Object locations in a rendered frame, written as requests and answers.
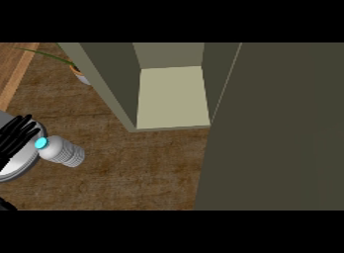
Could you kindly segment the clear water bottle cyan cap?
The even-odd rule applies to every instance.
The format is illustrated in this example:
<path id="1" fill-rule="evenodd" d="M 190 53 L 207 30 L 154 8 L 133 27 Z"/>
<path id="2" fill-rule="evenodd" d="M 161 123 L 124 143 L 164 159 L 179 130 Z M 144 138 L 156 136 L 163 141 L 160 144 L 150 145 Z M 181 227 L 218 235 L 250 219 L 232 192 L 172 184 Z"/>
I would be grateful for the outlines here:
<path id="1" fill-rule="evenodd" d="M 40 137 L 36 148 L 43 159 L 67 167 L 77 167 L 85 161 L 85 149 L 58 135 Z"/>

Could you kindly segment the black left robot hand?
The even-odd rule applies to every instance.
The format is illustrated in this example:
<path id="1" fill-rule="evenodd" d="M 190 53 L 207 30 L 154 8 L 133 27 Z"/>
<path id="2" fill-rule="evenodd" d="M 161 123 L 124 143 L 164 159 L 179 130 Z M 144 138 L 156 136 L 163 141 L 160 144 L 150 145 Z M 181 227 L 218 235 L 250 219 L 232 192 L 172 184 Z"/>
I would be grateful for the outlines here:
<path id="1" fill-rule="evenodd" d="M 0 128 L 0 172 L 40 131 L 31 115 L 18 116 Z"/>

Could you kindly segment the potted green plant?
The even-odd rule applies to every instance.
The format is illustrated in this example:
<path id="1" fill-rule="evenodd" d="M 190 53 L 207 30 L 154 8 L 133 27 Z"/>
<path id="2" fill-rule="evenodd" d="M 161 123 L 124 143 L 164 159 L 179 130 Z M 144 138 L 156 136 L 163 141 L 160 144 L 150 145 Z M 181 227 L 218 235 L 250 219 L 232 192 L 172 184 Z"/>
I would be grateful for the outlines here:
<path id="1" fill-rule="evenodd" d="M 74 76 L 80 80 L 80 82 L 83 84 L 86 84 L 86 85 L 92 85 L 90 82 L 89 82 L 89 80 L 88 80 L 88 78 L 86 78 L 86 76 L 85 76 L 85 74 L 83 74 L 83 72 L 80 71 L 77 65 L 74 64 L 74 62 L 71 60 L 64 59 L 64 58 L 52 55 L 51 53 L 46 53 L 46 52 L 34 50 L 34 49 L 28 49 L 28 48 L 24 48 L 24 47 L 14 47 L 14 48 L 20 49 L 22 51 L 28 51 L 28 52 L 37 53 L 37 54 L 49 57 L 49 58 L 56 59 L 59 62 L 65 63 L 68 65 L 70 69 L 71 69 L 71 72 L 73 72 Z"/>

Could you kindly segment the open olive grey cabinet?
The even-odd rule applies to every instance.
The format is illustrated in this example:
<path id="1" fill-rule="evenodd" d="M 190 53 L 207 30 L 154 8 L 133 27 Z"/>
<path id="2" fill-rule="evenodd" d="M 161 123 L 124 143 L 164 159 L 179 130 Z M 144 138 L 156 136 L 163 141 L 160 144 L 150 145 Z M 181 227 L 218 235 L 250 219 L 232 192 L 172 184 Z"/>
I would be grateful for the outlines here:
<path id="1" fill-rule="evenodd" d="M 59 46 L 127 131 L 212 126 L 238 42 L 64 42 Z"/>

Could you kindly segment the dark grey cabinet door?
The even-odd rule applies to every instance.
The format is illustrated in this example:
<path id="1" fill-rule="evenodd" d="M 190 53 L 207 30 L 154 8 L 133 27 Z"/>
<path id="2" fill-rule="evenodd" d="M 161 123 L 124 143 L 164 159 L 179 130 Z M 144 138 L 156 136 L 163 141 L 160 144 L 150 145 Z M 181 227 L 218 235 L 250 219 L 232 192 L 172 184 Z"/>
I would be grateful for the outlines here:
<path id="1" fill-rule="evenodd" d="M 195 206 L 344 210 L 344 43 L 243 45 Z"/>

